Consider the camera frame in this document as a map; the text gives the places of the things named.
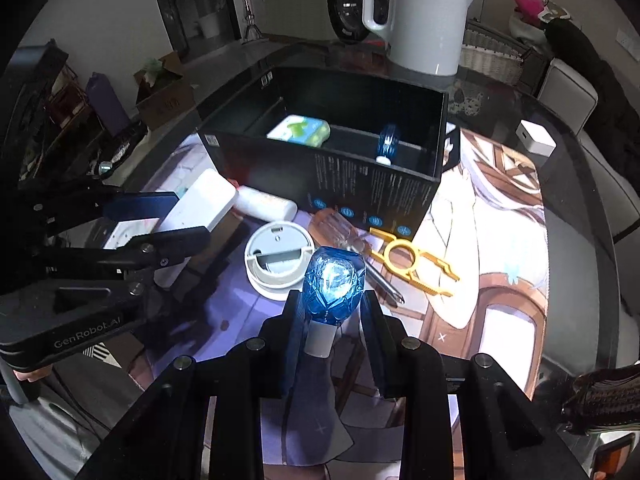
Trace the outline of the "person's left hand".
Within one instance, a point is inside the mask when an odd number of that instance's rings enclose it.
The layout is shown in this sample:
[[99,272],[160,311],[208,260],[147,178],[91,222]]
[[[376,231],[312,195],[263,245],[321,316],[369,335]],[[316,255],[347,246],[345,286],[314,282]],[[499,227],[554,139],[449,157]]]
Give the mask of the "person's left hand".
[[13,374],[20,382],[39,382],[41,379],[48,377],[52,373],[52,365],[47,365],[38,370],[32,370],[31,372],[20,372],[14,370]]

